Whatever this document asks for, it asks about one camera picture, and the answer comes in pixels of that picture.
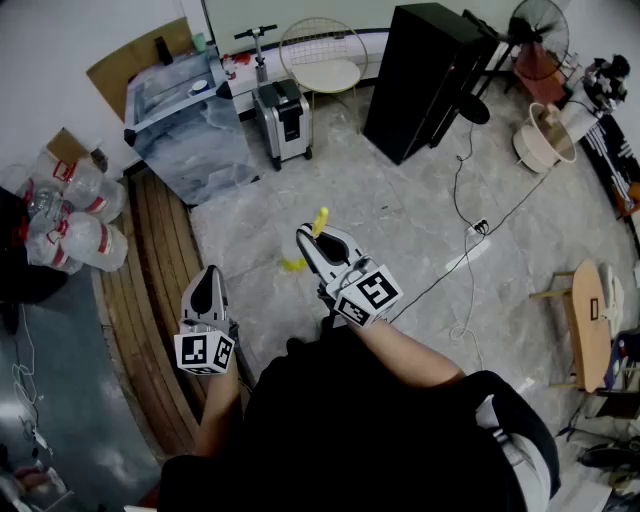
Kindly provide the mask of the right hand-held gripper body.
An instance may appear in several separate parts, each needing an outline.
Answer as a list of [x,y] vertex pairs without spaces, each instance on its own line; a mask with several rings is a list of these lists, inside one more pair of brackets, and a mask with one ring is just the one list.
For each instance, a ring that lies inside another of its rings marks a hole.
[[387,266],[378,265],[368,255],[321,283],[319,292],[332,303],[333,313],[361,328],[371,326],[403,297]]

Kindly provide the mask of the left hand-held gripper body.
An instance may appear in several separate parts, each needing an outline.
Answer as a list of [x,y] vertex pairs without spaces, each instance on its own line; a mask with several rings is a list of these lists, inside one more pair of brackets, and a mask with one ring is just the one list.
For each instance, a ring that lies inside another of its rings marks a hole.
[[224,375],[237,341],[238,324],[232,319],[211,325],[183,318],[174,336],[176,365],[193,375]]

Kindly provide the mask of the yellow dish brush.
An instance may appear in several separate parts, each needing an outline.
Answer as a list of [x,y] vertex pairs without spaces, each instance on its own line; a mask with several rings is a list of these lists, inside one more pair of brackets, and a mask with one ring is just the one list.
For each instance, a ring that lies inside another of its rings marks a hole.
[[[317,239],[324,230],[329,210],[326,207],[322,207],[317,213],[315,220],[310,228],[311,236],[313,239]],[[307,261],[302,255],[297,245],[295,234],[285,233],[281,236],[281,259],[280,265],[287,272],[303,272],[307,267]]]

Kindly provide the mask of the person's right forearm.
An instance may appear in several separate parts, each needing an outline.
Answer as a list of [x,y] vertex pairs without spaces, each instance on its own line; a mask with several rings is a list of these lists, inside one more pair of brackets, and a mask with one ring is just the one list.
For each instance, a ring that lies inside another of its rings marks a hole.
[[414,388],[435,388],[459,382],[462,369],[441,353],[422,345],[386,321],[367,328],[351,326],[364,345],[400,381]]

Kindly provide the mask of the person's left forearm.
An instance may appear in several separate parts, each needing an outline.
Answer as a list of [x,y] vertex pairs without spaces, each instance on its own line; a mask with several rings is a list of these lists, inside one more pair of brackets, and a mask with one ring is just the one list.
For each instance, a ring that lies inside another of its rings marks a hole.
[[242,424],[241,386],[237,368],[208,380],[205,407],[195,436],[194,454],[217,458],[238,440]]

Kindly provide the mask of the wooden slat platform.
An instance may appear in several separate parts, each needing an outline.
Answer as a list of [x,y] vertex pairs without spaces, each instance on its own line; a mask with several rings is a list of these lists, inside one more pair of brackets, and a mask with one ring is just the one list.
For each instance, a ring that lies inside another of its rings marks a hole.
[[128,243],[123,265],[92,274],[116,378],[153,456],[192,450],[206,401],[200,377],[178,369],[173,336],[181,296],[202,262],[184,203],[149,169],[122,181],[116,226]]

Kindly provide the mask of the person's black clothing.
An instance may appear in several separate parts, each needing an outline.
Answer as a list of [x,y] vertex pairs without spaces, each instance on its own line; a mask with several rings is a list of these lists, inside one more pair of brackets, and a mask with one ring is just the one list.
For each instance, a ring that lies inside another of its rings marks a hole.
[[551,473],[553,436],[526,400],[488,370],[414,388],[351,327],[287,352],[241,401],[238,440],[217,458],[192,453],[161,472],[158,512],[527,512],[515,474],[476,423],[490,395],[501,427],[531,440]]

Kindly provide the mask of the silver scooter suitcase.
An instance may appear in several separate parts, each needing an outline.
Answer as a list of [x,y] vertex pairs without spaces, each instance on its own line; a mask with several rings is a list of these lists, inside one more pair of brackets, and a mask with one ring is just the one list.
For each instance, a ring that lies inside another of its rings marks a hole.
[[283,161],[297,156],[312,158],[311,114],[308,101],[293,79],[268,77],[260,38],[276,30],[276,24],[261,25],[235,34],[236,40],[251,37],[256,50],[257,87],[251,91],[256,120],[276,171]]

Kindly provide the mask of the clear crumpled water bottle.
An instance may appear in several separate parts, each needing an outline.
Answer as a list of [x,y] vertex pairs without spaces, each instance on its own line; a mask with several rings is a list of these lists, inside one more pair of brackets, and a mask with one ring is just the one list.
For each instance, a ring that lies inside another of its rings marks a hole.
[[41,218],[57,226],[73,212],[73,206],[57,189],[40,187],[27,201],[27,212],[31,220]]

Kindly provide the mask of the black cabinet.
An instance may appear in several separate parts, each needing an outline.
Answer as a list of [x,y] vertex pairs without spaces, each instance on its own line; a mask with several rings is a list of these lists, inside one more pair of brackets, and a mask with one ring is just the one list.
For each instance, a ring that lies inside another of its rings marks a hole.
[[495,31],[468,10],[396,7],[364,136],[396,165],[436,147],[497,47]]

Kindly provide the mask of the brown cardboard box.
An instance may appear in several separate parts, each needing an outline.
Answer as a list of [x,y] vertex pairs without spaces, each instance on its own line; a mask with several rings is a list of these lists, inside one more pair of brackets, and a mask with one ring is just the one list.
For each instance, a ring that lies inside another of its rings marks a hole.
[[67,165],[88,157],[90,152],[69,132],[62,127],[46,144],[47,150],[59,161]]

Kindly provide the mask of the white round basket table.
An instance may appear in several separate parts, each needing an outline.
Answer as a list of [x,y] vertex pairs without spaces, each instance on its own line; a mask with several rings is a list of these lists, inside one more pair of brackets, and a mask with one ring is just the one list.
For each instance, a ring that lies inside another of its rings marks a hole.
[[543,174],[558,164],[572,164],[577,154],[555,105],[533,102],[527,120],[514,132],[512,143],[518,162]]

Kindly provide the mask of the wooden side table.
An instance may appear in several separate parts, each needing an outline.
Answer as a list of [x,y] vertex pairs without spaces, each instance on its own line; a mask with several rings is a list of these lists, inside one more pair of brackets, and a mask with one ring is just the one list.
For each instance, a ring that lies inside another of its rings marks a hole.
[[611,337],[600,275],[592,260],[584,260],[573,271],[554,272],[552,278],[556,277],[571,277],[571,285],[529,295],[530,299],[559,297],[563,303],[574,356],[575,381],[553,384],[553,387],[594,393],[605,385],[611,360]]

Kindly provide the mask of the brown cardboard sheet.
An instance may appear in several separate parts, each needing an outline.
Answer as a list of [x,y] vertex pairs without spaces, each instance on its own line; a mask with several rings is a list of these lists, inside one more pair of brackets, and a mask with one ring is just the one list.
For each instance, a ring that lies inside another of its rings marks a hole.
[[156,40],[162,38],[171,56],[194,49],[186,17],[178,18],[115,50],[86,72],[107,104],[125,121],[129,81],[142,71],[161,62]]

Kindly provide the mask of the red cloth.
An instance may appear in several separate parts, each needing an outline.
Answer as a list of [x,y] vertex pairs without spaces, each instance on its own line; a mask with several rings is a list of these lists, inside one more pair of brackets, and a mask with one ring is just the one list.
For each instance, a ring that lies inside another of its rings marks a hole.
[[539,43],[520,47],[513,72],[538,103],[555,103],[566,95],[563,82],[557,76],[557,62]]

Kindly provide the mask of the black white striped cloth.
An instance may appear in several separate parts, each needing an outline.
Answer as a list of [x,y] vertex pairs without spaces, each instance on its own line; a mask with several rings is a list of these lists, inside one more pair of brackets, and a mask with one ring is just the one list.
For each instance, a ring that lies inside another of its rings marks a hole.
[[615,119],[602,116],[580,144],[619,216],[640,211],[640,162]]

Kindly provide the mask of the black standing fan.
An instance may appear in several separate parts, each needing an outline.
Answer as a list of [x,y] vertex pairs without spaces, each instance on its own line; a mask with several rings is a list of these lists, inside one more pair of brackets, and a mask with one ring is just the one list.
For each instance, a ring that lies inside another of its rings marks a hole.
[[483,78],[484,82],[479,88],[464,92],[456,105],[457,113],[471,123],[488,122],[490,114],[482,96],[495,78],[506,78],[509,85],[521,82],[513,72],[513,64],[523,44],[539,43],[557,62],[557,76],[563,82],[561,67],[568,56],[569,27],[563,11],[552,0],[522,0],[513,10],[504,33],[468,10],[463,12],[463,17],[483,36],[483,49],[474,65],[472,79]]

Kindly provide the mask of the black white plush toys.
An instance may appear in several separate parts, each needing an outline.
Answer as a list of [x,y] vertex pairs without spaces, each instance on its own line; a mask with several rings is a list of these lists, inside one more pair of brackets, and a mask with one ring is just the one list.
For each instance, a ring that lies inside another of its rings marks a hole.
[[626,79],[630,71],[628,60],[621,54],[614,54],[610,61],[595,58],[576,87],[577,100],[597,118],[611,114],[628,96]]

